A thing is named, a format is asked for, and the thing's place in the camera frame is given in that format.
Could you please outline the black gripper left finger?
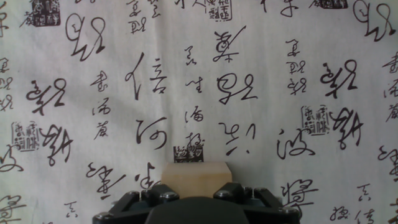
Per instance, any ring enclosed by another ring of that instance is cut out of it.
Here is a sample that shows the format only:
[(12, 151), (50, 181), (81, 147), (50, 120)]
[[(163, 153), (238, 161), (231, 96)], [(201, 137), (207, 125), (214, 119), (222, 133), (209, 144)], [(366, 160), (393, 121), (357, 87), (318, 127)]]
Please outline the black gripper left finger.
[(179, 194), (165, 184), (140, 192), (129, 191), (109, 211), (96, 214), (92, 224), (144, 224), (156, 206), (179, 198)]

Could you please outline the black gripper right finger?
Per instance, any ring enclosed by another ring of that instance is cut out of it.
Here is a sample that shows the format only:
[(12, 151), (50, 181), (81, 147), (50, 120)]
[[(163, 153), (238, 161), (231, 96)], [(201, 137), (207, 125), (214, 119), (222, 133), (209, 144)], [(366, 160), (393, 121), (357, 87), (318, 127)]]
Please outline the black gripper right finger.
[(237, 182), (228, 182), (213, 194), (213, 198), (234, 205), (248, 223), (300, 223), (300, 212), (296, 208), (283, 206), (264, 187), (243, 187)]

